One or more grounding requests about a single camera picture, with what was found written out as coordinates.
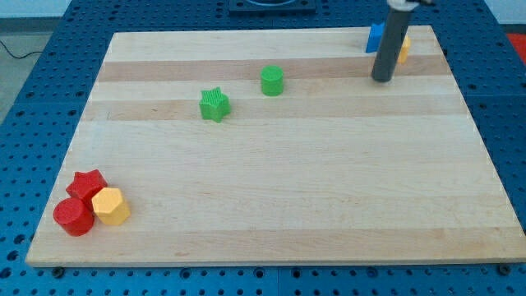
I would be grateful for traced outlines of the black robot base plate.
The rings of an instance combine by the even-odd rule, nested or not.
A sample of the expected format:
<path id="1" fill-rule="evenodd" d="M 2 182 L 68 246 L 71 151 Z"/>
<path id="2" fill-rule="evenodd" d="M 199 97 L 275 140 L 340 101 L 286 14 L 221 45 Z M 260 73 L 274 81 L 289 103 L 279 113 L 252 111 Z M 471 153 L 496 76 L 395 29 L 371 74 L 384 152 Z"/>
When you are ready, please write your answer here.
<path id="1" fill-rule="evenodd" d="M 228 14 L 316 13 L 316 0 L 228 0 Z"/>

